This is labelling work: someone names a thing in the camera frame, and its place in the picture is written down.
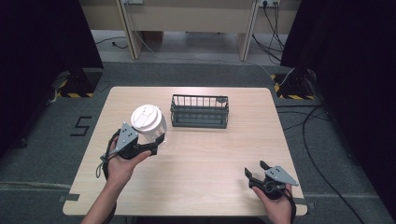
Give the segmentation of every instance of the power strip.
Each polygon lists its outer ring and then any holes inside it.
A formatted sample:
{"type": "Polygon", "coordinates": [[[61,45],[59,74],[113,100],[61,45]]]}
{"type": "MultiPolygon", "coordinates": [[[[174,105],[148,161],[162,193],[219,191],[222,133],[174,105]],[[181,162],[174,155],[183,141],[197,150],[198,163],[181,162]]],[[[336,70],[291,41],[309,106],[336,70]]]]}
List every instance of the power strip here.
{"type": "Polygon", "coordinates": [[[264,2],[267,2],[267,7],[275,7],[276,4],[279,6],[280,0],[260,0],[259,7],[263,7],[264,2]]]}

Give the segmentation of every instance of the black strap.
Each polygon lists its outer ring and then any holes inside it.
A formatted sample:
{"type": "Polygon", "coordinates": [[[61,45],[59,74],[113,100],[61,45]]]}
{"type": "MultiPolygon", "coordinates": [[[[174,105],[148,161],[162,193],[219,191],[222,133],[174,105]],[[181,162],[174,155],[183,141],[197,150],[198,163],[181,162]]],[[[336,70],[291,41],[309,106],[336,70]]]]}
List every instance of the black strap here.
{"type": "MultiPolygon", "coordinates": [[[[111,148],[111,144],[113,143],[114,139],[120,135],[120,129],[118,129],[113,136],[111,137],[111,139],[108,141],[108,145],[107,145],[107,149],[106,149],[106,154],[102,159],[102,163],[98,166],[98,168],[96,168],[96,177],[99,178],[100,176],[100,167],[102,167],[103,169],[103,173],[105,174],[105,178],[106,180],[108,180],[108,162],[113,158],[113,157],[108,157],[108,154],[110,152],[110,148],[111,148]]],[[[114,214],[116,213],[116,209],[117,209],[117,202],[116,204],[114,204],[113,209],[111,210],[110,214],[108,214],[108,217],[106,218],[106,220],[103,222],[104,224],[107,224],[111,221],[111,219],[114,217],[114,214]]]]}
{"type": "Polygon", "coordinates": [[[283,194],[283,196],[285,196],[285,197],[288,199],[288,201],[289,201],[289,203],[290,203],[290,205],[291,205],[290,223],[293,223],[293,222],[294,222],[294,219],[296,218],[297,206],[296,206],[296,203],[295,203],[294,200],[293,200],[293,196],[291,195],[291,192],[290,192],[288,189],[285,189],[285,190],[288,191],[288,193],[290,194],[290,196],[289,196],[287,193],[283,192],[282,190],[279,190],[279,192],[281,192],[281,193],[283,194]]]}

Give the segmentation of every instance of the metal wire basket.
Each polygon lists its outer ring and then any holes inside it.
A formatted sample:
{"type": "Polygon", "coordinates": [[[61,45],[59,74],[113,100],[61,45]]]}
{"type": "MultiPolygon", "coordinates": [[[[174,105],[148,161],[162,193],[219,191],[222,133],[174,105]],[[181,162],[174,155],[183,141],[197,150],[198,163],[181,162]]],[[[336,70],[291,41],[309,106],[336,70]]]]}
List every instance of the metal wire basket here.
{"type": "Polygon", "coordinates": [[[174,127],[227,128],[227,96],[174,94],[171,104],[174,127]]]}

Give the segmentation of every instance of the human hand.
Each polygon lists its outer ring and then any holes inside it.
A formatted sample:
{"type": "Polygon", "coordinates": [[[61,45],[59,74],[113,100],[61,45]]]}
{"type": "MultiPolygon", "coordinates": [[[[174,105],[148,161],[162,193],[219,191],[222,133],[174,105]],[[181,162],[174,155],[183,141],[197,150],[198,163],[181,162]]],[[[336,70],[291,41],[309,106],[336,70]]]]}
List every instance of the human hand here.
{"type": "MultiPolygon", "coordinates": [[[[113,142],[111,143],[110,150],[116,147],[118,139],[119,138],[116,137],[113,140],[113,142]]],[[[125,187],[128,181],[131,179],[136,165],[139,162],[145,160],[147,157],[149,157],[150,154],[151,151],[148,150],[140,153],[139,155],[137,155],[136,157],[130,160],[125,160],[120,156],[116,156],[113,159],[111,159],[108,163],[107,183],[114,184],[119,188],[125,187]]]]}
{"type": "MultiPolygon", "coordinates": [[[[271,200],[259,188],[253,187],[252,189],[264,204],[267,216],[274,224],[290,224],[291,204],[285,196],[277,200],[271,200]]],[[[285,193],[291,196],[291,185],[287,184],[286,189],[289,192],[285,190],[285,193]]]]}

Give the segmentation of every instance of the yellow black hazard tape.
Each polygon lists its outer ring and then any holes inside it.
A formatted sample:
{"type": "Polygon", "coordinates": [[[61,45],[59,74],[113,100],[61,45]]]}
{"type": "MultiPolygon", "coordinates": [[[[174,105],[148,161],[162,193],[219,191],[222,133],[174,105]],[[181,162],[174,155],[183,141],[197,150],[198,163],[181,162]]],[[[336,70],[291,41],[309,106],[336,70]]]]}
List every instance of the yellow black hazard tape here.
{"type": "Polygon", "coordinates": [[[68,80],[62,82],[58,89],[58,97],[70,97],[70,98],[81,98],[81,97],[93,97],[94,90],[88,90],[87,88],[70,88],[67,86],[68,80]]]}
{"type": "MultiPolygon", "coordinates": [[[[271,75],[272,80],[275,80],[276,75],[271,75]]],[[[309,93],[309,90],[307,90],[306,93],[300,93],[300,94],[294,94],[293,92],[290,92],[290,90],[284,91],[282,89],[282,86],[279,86],[280,83],[276,83],[274,85],[274,89],[276,92],[276,96],[281,98],[281,99],[291,99],[291,100],[314,100],[314,96],[309,93]]]]}

